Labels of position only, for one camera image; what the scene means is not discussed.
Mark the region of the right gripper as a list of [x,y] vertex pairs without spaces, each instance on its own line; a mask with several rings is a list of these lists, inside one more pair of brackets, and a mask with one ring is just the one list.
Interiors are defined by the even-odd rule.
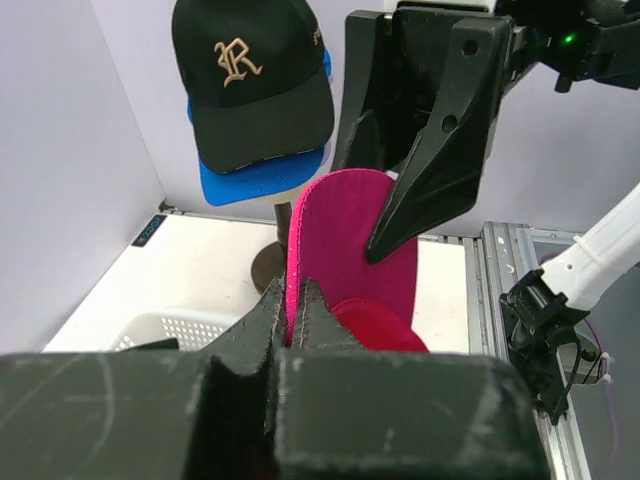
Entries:
[[376,264],[476,203],[503,96],[538,61],[537,1],[400,1],[345,21],[332,168],[399,170],[367,246]]

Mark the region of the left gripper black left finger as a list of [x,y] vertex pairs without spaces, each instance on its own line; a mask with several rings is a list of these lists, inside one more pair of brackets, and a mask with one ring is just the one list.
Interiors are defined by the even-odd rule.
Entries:
[[273,479],[283,284],[204,349],[1,360],[5,479]]

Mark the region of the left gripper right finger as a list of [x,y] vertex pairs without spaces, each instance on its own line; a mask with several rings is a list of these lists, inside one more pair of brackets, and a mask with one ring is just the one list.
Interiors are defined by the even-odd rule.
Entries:
[[283,479],[546,479],[528,389],[492,356],[375,352],[300,288],[275,360],[274,459]]

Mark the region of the magenta baseball cap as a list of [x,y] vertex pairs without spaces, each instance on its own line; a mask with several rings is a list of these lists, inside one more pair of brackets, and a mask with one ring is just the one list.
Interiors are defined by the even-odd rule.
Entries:
[[366,348],[424,352],[414,332],[418,242],[410,239],[377,264],[366,256],[369,237],[394,182],[377,170],[323,175],[302,192],[288,234],[287,335],[301,325],[302,288],[316,281],[331,313]]

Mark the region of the blue baseball cap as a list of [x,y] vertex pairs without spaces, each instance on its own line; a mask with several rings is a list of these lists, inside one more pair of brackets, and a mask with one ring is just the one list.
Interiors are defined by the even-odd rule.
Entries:
[[208,204],[293,189],[318,170],[335,124],[323,42],[238,34],[175,39]]

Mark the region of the black baseball cap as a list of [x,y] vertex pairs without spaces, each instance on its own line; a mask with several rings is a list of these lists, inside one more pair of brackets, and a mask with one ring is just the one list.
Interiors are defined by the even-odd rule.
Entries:
[[228,174],[328,142],[334,103],[307,2],[179,1],[171,33],[197,152],[210,170]]

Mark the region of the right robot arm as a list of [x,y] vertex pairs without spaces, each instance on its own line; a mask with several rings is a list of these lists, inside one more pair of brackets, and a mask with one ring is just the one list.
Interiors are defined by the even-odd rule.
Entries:
[[[585,80],[639,86],[635,1],[400,1],[345,21],[345,77],[335,169],[397,173],[365,239],[378,263],[477,202],[501,103],[531,69],[568,92]],[[639,262],[632,191],[572,245],[500,298],[510,360],[557,422],[571,380],[555,356],[575,326]]]

